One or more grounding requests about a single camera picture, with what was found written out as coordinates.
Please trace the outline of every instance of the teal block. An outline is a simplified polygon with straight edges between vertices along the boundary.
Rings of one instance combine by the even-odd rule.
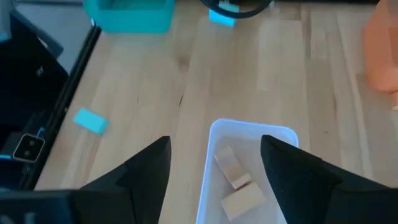
[[[222,9],[225,9],[230,12],[239,12],[239,6],[235,6],[233,4],[228,4],[227,2],[220,2],[218,4],[218,6]],[[217,22],[219,24],[233,27],[235,25],[236,19],[220,15],[217,12],[210,9],[209,10],[209,20],[212,22]]]
[[[73,118],[73,122],[79,124],[96,134],[104,133],[105,129],[108,127],[109,121],[91,111],[84,108]]]
[[[105,32],[166,33],[174,0],[85,0],[86,13]]]

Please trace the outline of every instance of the orange container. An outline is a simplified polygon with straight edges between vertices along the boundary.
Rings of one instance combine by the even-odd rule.
[[[379,91],[398,91],[398,0],[380,0],[364,28],[369,85]]]

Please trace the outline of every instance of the white bin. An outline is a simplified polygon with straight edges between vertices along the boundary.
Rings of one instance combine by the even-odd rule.
[[[201,186],[197,224],[282,224],[286,223],[268,182],[260,155],[261,136],[269,134],[293,146],[298,146],[296,133],[290,128],[219,119],[210,128],[205,171]],[[221,206],[221,200],[233,192],[214,158],[217,150],[231,146],[240,165],[257,182],[266,197],[265,203],[230,222]]]

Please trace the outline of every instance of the wood grain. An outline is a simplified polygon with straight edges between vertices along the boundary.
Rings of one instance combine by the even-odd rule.
[[[397,187],[398,114],[365,79],[373,10],[278,3],[231,29],[192,0],[166,35],[101,34],[36,189],[80,187],[169,135],[160,223],[194,223],[218,118],[291,127],[302,149]],[[81,107],[109,119],[103,136],[73,123]]]

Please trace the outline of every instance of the teal bin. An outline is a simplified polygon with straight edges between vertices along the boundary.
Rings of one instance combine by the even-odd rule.
[[[85,0],[83,7],[105,32],[165,33],[174,0]]]

